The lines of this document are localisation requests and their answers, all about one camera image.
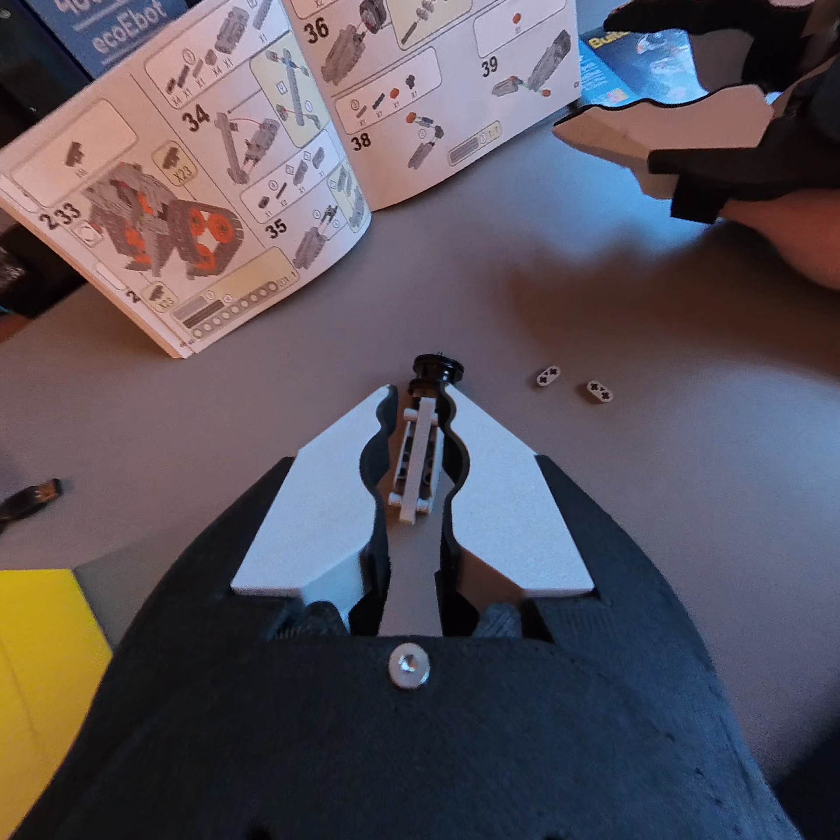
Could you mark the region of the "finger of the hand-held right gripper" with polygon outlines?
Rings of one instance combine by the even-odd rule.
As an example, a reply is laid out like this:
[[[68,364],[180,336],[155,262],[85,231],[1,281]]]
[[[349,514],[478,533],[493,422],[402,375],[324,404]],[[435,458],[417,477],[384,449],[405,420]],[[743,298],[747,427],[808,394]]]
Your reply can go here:
[[[813,1],[632,1],[612,10],[612,32],[688,34],[704,88],[787,88],[805,74],[804,32]]]
[[[677,175],[653,174],[648,168],[651,152],[752,148],[775,116],[775,106],[762,90],[747,85],[684,104],[649,99],[621,108],[594,104],[556,123],[553,134],[578,151],[630,170],[644,194],[669,200]]]

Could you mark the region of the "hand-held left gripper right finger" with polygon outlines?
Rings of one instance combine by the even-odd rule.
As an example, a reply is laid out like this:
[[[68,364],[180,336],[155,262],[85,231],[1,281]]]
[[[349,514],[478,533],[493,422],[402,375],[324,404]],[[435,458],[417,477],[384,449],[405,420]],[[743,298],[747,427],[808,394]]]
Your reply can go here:
[[[442,398],[453,482],[435,575],[443,634],[471,635],[493,604],[593,593],[538,454],[456,387],[443,386]]]

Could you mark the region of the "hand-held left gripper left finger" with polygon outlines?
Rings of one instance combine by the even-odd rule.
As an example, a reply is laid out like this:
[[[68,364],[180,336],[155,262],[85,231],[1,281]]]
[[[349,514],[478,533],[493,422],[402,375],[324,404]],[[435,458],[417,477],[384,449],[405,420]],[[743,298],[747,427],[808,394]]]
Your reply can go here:
[[[387,591],[384,509],[396,389],[384,385],[299,449],[231,581],[239,595],[331,603],[351,632],[375,633],[352,612]]]

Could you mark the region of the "small blue leaflet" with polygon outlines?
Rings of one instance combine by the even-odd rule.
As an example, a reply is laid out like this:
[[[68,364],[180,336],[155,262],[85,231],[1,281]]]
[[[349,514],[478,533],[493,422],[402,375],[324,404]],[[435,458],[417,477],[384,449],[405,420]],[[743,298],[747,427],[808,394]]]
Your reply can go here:
[[[688,34],[678,28],[652,34],[595,28],[580,36],[580,58],[584,104],[683,104],[707,95]]]

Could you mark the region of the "white block assembly with wheel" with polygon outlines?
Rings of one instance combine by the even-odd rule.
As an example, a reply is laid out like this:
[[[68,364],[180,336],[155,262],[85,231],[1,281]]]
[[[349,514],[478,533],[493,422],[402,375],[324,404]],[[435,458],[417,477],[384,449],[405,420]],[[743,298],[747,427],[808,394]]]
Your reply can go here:
[[[406,524],[414,524],[434,507],[444,460],[443,422],[448,416],[444,387],[458,383],[465,369],[442,353],[424,353],[415,358],[413,371],[403,412],[401,454],[388,497],[389,506]]]

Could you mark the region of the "yellow plastic bin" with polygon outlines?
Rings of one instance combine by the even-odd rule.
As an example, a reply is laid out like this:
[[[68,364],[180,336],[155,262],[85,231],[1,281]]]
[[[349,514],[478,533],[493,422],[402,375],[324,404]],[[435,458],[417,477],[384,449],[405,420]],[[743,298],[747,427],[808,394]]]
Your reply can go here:
[[[67,756],[111,656],[71,570],[1,572],[1,838]]]

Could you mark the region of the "person's right hand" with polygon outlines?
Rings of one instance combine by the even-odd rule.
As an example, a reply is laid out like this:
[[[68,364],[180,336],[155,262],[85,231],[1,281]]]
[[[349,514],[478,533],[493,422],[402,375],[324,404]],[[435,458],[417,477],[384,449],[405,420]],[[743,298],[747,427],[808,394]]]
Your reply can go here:
[[[728,200],[721,216],[765,237],[803,277],[839,290],[839,191],[812,189],[769,201]]]

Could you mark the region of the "open instruction booklet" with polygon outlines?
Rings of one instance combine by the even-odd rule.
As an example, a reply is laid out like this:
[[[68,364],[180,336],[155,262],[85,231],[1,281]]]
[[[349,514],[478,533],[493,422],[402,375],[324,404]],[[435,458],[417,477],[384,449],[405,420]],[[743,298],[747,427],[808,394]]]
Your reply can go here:
[[[577,18],[199,2],[2,150],[2,208],[186,358],[575,100]]]

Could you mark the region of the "dark blue robot kit box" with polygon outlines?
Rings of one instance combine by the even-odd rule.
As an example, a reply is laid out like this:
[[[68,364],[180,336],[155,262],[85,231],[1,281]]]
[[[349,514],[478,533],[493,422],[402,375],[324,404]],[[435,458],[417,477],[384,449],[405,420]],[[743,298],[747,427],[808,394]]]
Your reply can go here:
[[[93,78],[184,15],[185,1],[27,1],[58,41]]]

